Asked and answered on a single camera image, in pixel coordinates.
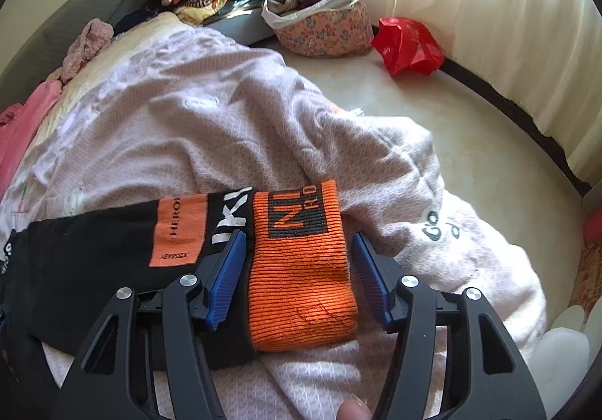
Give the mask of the right hand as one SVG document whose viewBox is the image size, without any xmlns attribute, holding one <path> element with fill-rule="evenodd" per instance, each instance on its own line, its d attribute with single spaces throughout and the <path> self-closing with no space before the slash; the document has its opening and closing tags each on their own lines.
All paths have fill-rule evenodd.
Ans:
<svg viewBox="0 0 602 420">
<path fill-rule="evenodd" d="M 358 397 L 349 397 L 338 408 L 337 420 L 370 420 L 372 413 Z"/>
</svg>

